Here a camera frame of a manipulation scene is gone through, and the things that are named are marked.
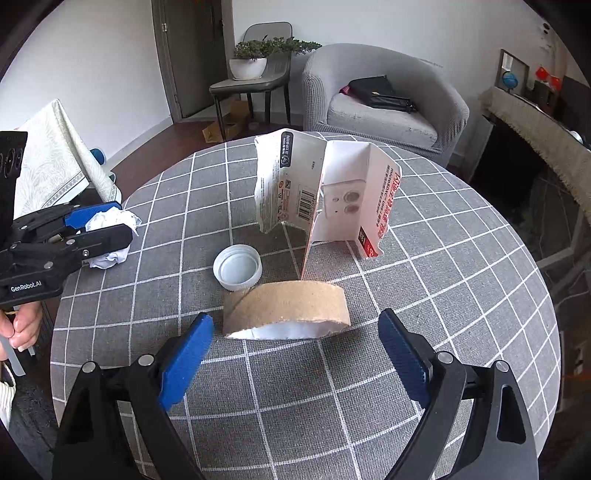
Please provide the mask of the person's left hand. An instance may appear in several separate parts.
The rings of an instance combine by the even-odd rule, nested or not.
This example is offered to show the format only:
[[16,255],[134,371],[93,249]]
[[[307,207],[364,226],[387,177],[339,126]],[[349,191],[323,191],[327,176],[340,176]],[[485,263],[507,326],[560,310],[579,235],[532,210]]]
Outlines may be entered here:
[[12,349],[22,352],[36,343],[42,317],[43,309],[40,302],[21,305],[16,311],[13,320],[10,320],[4,312],[1,312],[1,337],[8,340]]

